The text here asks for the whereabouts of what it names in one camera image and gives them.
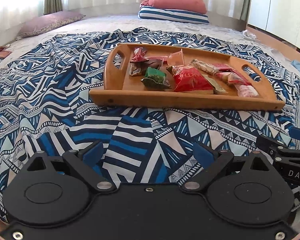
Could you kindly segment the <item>olive gold snack packet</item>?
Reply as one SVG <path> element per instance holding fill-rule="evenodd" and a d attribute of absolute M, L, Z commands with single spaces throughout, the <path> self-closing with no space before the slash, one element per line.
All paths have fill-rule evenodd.
<path fill-rule="evenodd" d="M 203 77 L 209 82 L 209 84 L 213 87 L 214 93 L 219 95 L 226 95 L 228 92 L 213 78 L 208 75 L 203 75 Z"/>

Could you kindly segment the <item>white pink pastry packet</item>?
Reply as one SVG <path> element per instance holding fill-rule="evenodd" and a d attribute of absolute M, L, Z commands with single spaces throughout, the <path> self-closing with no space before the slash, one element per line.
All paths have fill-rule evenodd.
<path fill-rule="evenodd" d="M 251 85 L 235 85 L 237 89 L 237 95 L 244 98 L 256 98 L 258 97 L 257 90 Z"/>

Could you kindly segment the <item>red Marth snack bag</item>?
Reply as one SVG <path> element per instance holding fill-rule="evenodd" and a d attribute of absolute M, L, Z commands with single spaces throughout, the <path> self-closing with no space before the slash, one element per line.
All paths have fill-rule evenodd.
<path fill-rule="evenodd" d="M 174 78 L 175 92 L 203 92 L 213 94 L 213 87 L 196 67 L 192 65 L 168 66 L 166 70 Z"/>

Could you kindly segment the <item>red square snack packet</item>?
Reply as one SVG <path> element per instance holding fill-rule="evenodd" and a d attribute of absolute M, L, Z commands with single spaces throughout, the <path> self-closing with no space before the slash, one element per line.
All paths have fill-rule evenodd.
<path fill-rule="evenodd" d="M 225 63 L 216 63 L 213 64 L 213 66 L 216 67 L 220 72 L 231 72 L 233 70 L 232 67 Z"/>

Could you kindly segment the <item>green snack packet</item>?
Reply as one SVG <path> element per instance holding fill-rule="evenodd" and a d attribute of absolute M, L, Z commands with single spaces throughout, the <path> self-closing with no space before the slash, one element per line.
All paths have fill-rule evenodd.
<path fill-rule="evenodd" d="M 169 89 L 171 87 L 166 74 L 152 67 L 146 69 L 145 76 L 141 79 L 141 82 L 145 87 L 155 89 Z"/>

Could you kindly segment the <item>brown almond chocolate packet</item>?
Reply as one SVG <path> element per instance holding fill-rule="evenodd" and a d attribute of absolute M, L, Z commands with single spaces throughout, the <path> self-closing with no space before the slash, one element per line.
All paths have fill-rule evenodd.
<path fill-rule="evenodd" d="M 159 69 L 163 65 L 161 59 L 150 59 L 147 61 L 131 62 L 129 64 L 129 75 L 140 76 L 145 75 L 148 67 Z"/>

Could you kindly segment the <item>jelly cup with lid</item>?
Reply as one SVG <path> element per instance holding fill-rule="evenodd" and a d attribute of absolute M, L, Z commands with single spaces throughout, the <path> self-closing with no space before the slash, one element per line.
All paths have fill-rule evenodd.
<path fill-rule="evenodd" d="M 167 57 L 167 64 L 169 66 L 183 66 L 185 64 L 183 50 L 179 50 L 178 52 L 171 53 Z"/>

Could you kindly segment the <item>dark red long packet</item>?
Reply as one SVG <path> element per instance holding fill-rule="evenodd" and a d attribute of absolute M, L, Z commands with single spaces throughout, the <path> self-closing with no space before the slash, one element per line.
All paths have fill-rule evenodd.
<path fill-rule="evenodd" d="M 145 62 L 148 59 L 145 57 L 146 49 L 143 47 L 135 47 L 133 50 L 133 57 L 130 60 L 130 63 L 136 62 Z"/>

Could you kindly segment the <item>small red snack packet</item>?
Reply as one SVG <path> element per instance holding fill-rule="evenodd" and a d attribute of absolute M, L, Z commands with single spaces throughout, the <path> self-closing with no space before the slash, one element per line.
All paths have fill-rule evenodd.
<path fill-rule="evenodd" d="M 235 73 L 239 77 L 239 80 L 243 85 L 251 85 L 251 83 L 238 70 L 229 68 L 228 71 Z"/>

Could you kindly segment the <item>long red snack bar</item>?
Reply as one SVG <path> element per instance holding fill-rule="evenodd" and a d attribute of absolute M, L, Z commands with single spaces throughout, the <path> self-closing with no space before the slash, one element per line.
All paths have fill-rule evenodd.
<path fill-rule="evenodd" d="M 163 64 L 167 63 L 168 56 L 149 56 L 145 57 L 147 60 L 160 60 Z"/>

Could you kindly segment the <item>wooden serving tray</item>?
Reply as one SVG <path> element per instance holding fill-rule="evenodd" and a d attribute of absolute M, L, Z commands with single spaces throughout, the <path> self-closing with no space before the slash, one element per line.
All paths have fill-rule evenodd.
<path fill-rule="evenodd" d="M 122 43 L 109 54 L 97 105 L 279 111 L 267 78 L 235 56 L 200 49 Z"/>

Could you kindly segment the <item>crumpled white tissue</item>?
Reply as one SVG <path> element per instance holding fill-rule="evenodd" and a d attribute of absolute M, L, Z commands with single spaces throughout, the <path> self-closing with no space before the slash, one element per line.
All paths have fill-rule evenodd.
<path fill-rule="evenodd" d="M 245 29 L 244 31 L 242 31 L 242 35 L 249 39 L 252 39 L 252 40 L 257 39 L 256 35 L 254 33 L 250 32 L 248 29 Z"/>

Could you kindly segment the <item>purple floral pillow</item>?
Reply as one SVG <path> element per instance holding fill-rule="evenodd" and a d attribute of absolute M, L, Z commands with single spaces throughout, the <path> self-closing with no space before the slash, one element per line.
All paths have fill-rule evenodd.
<path fill-rule="evenodd" d="M 82 20 L 85 15 L 74 11 L 59 11 L 52 14 L 35 17 L 24 23 L 19 33 L 15 37 L 21 40 L 26 37 L 38 36 L 64 25 Z"/>

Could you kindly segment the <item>pink red pillow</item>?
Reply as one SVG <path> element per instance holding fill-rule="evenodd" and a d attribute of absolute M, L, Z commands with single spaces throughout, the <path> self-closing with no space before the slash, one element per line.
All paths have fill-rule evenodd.
<path fill-rule="evenodd" d="M 206 14 L 207 8 L 203 0 L 144 0 L 140 7 L 150 6 L 158 9 L 180 9 Z"/>

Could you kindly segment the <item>green drape curtain right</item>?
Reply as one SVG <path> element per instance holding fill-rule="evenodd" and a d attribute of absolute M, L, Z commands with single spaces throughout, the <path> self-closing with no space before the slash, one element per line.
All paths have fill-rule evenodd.
<path fill-rule="evenodd" d="M 250 10 L 250 2 L 251 0 L 243 0 L 242 11 L 240 19 L 247 22 Z"/>

